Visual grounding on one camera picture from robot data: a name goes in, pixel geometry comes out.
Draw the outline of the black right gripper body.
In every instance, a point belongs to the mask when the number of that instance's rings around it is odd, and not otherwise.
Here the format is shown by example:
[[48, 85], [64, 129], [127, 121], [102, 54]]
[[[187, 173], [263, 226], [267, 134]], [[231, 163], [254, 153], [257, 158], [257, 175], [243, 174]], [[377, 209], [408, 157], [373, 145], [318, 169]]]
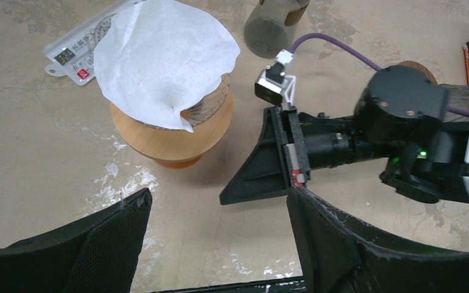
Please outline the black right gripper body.
[[395, 65], [378, 71], [347, 117], [277, 107], [277, 187], [303, 186], [316, 168], [387, 158], [380, 174], [395, 188], [426, 183], [418, 166], [442, 130], [449, 93], [418, 70]]

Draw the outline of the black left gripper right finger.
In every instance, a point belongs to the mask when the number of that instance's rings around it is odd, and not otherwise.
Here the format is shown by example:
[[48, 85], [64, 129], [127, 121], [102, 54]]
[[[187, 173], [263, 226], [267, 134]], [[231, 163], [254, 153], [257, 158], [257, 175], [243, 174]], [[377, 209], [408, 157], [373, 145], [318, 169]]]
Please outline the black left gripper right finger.
[[469, 292], [469, 252], [391, 234], [304, 187], [287, 207], [308, 292]]

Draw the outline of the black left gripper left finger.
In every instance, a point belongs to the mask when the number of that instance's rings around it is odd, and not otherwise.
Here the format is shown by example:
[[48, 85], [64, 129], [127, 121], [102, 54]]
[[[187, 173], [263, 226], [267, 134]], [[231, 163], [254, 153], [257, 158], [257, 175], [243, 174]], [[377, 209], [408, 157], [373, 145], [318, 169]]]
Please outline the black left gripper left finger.
[[0, 292], [129, 292], [148, 226], [144, 188], [52, 231], [0, 248]]

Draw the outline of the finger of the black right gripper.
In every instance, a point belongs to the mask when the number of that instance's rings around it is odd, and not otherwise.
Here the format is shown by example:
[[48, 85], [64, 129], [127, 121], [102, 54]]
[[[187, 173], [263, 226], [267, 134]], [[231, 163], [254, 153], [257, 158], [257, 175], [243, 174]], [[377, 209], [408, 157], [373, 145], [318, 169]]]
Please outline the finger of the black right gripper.
[[278, 107], [263, 111], [263, 126], [253, 151], [219, 195], [221, 205], [287, 195], [291, 186], [283, 151], [283, 123]]

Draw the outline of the orange glass carafe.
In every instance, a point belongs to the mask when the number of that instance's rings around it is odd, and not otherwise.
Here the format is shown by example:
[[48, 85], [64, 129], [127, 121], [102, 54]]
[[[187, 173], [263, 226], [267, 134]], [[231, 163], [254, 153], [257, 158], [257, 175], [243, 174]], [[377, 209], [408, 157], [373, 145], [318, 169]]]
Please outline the orange glass carafe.
[[195, 163], [197, 163], [202, 157], [199, 156], [199, 157], [196, 157], [196, 158], [193, 158], [193, 159], [190, 159], [190, 160], [187, 160], [187, 161], [165, 161], [165, 160], [158, 160], [158, 159], [154, 159], [154, 161], [165, 167], [165, 168], [172, 168], [172, 169], [182, 169], [182, 168], [188, 168], [192, 165], [194, 165]]

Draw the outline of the clear ribbed glass dripper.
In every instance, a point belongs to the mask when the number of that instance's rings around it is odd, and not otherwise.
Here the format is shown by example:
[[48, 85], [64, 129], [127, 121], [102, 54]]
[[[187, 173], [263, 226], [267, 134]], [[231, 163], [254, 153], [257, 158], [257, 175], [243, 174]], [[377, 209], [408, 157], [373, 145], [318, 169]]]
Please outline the clear ribbed glass dripper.
[[181, 111], [181, 116], [192, 126], [196, 127], [209, 120], [224, 104], [230, 87], [230, 75], [223, 74], [219, 86], [215, 91], [204, 96], [197, 104]]

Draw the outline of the grey glass carafe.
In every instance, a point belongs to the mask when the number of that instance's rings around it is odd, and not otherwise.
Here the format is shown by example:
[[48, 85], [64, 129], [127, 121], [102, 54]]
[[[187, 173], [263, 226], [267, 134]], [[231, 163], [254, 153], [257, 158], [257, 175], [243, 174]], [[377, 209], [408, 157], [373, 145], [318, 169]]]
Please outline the grey glass carafe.
[[244, 41], [257, 56], [273, 59], [294, 43], [309, 0], [259, 1], [244, 25]]

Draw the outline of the white paper coffee filter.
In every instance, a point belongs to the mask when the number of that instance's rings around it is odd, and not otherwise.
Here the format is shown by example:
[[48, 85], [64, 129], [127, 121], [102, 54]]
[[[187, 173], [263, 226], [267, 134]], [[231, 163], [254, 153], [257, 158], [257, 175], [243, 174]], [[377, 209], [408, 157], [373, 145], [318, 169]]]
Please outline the white paper coffee filter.
[[239, 53], [209, 13], [178, 1], [142, 1], [112, 17], [93, 67], [103, 96], [130, 118], [191, 132], [182, 111], [218, 88]]

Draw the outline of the clear plastic filter packet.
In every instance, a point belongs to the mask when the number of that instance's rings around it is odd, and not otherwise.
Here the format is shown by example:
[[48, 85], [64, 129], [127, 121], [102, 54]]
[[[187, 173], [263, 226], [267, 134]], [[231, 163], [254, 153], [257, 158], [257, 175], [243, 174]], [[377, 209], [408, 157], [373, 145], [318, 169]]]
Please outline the clear plastic filter packet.
[[93, 52], [111, 27], [112, 17], [137, 3], [135, 0], [117, 1], [46, 45], [43, 53], [51, 64], [45, 67], [45, 72], [53, 77], [68, 77], [78, 86], [86, 85], [95, 77]]

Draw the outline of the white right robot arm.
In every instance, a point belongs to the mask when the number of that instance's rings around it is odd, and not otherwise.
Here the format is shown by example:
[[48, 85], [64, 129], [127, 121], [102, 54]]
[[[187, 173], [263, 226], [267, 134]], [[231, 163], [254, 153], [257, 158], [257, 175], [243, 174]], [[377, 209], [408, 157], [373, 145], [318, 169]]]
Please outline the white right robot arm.
[[469, 203], [469, 121], [446, 121], [450, 92], [414, 67], [379, 70], [350, 116], [264, 110], [253, 151], [221, 191], [222, 205], [306, 188], [311, 172], [386, 159], [380, 181], [421, 203]]

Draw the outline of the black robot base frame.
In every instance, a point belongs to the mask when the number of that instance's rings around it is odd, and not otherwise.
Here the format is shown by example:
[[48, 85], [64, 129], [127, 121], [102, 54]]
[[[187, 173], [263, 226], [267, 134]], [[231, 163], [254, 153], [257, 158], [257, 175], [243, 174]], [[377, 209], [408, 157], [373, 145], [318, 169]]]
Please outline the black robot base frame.
[[305, 281], [302, 276], [280, 278], [274, 280], [260, 280], [246, 283], [218, 284], [197, 288], [171, 289], [160, 291], [163, 293], [259, 293], [259, 292], [306, 292]]

